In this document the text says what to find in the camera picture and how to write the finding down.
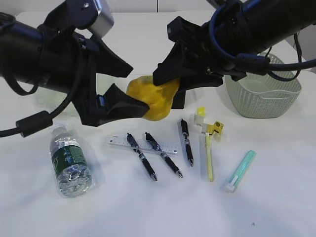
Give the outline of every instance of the green label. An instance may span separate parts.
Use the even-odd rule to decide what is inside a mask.
[[[58,177],[61,171],[74,164],[83,163],[87,165],[82,149],[77,146],[65,146],[58,149],[53,154],[51,161],[54,165],[56,177]]]

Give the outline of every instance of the water bottle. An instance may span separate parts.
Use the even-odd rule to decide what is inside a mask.
[[[70,198],[84,194],[92,177],[78,141],[64,125],[58,125],[52,135],[50,155],[60,192]]]

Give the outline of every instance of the green container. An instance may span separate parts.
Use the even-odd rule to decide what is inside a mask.
[[[269,55],[271,63],[283,64],[275,55]],[[280,77],[292,78],[292,72],[275,72]],[[283,82],[269,75],[248,74],[235,82],[225,77],[228,94],[237,111],[247,118],[269,119],[283,115],[294,103],[302,87],[297,79]]]

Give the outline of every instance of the bottle cap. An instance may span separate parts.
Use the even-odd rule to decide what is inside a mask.
[[[64,122],[55,122],[51,131],[51,134],[55,137],[67,131],[66,124]]]

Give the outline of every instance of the pen clip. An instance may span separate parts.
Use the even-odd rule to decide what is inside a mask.
[[[146,134],[146,141],[152,145],[153,149],[156,151],[161,151],[160,145],[158,144],[158,142],[152,137],[151,134],[145,132]]]
[[[139,149],[139,146],[138,146],[137,142],[135,141],[134,137],[132,136],[132,134],[127,133],[126,139],[127,139],[128,143],[131,145],[131,147]]]
[[[189,135],[188,123],[185,122],[183,119],[181,119],[180,124],[181,124],[182,133],[188,136]]]

